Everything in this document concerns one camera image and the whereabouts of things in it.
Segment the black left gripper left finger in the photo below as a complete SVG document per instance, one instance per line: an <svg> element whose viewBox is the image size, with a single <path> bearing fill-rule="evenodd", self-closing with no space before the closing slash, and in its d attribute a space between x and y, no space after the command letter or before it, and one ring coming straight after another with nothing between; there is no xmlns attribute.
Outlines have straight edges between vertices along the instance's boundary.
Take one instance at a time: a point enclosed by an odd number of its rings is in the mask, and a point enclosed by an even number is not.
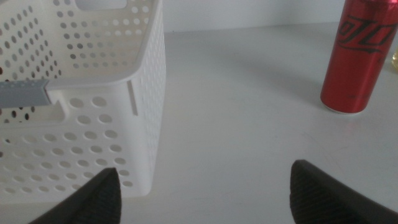
<svg viewBox="0 0 398 224"><path fill-rule="evenodd" d="M115 168L105 168L31 224L119 224L121 187Z"/></svg>

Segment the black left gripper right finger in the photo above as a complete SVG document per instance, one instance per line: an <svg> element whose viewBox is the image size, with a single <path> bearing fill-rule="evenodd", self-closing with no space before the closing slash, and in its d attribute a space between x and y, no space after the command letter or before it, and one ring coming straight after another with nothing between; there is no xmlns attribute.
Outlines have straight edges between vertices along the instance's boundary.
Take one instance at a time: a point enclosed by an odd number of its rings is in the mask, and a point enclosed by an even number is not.
<svg viewBox="0 0 398 224"><path fill-rule="evenodd" d="M290 171L295 223L397 224L397 212L365 197L306 160Z"/></svg>

